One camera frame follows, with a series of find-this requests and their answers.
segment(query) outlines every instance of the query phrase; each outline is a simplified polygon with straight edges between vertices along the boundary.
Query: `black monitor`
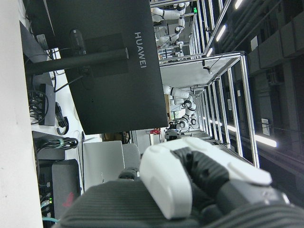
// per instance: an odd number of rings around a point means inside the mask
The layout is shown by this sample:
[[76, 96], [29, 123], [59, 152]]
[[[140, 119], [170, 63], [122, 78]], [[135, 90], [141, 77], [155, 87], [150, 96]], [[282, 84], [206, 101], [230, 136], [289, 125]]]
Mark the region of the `black monitor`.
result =
[[[82, 35], [86, 53], [122, 48], [129, 59], [91, 65], [88, 77], [69, 85], [86, 134], [168, 126], [149, 0], [47, 0], [59, 49]], [[61, 51], [71, 57], [75, 50]], [[81, 75], [66, 70], [68, 81]]]

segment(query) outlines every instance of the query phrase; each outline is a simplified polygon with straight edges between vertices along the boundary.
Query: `cable tie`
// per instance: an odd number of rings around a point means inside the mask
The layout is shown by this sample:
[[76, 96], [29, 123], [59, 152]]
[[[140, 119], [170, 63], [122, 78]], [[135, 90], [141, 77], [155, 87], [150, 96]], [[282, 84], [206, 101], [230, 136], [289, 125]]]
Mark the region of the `cable tie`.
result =
[[55, 148], [61, 148], [63, 147], [63, 145], [65, 144], [65, 141], [63, 139], [58, 139], [59, 142], [60, 142], [60, 145], [58, 147], [55, 147]]

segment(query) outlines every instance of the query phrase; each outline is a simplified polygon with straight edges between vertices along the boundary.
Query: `red object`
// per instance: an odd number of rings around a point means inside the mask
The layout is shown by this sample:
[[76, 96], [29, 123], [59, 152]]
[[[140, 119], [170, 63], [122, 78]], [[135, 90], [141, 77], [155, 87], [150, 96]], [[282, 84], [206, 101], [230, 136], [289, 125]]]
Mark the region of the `red object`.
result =
[[151, 130], [150, 134], [161, 134], [160, 130]]
[[72, 203], [74, 201], [74, 193], [70, 192], [69, 195], [67, 196], [66, 201], [62, 204], [65, 208], [69, 208], [72, 206]]

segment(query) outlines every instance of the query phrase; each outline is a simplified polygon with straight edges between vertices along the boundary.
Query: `teal cable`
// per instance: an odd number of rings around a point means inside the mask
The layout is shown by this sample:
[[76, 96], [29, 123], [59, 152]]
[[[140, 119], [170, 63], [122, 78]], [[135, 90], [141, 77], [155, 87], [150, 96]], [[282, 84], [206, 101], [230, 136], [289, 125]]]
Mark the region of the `teal cable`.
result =
[[49, 218], [49, 217], [42, 217], [42, 221], [59, 222], [58, 219]]

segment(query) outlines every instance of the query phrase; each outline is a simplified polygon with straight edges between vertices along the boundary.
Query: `white robot casing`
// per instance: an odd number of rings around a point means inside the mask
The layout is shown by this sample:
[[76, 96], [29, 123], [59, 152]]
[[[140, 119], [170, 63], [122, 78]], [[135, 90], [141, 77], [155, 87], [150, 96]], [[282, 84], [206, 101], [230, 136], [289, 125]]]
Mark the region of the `white robot casing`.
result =
[[272, 182], [269, 172], [257, 169], [198, 138], [185, 137], [150, 146], [142, 157], [140, 177], [167, 219], [186, 218], [191, 213], [190, 180], [180, 160], [171, 153], [185, 147], [200, 151], [225, 167], [230, 180], [241, 180], [264, 186]]

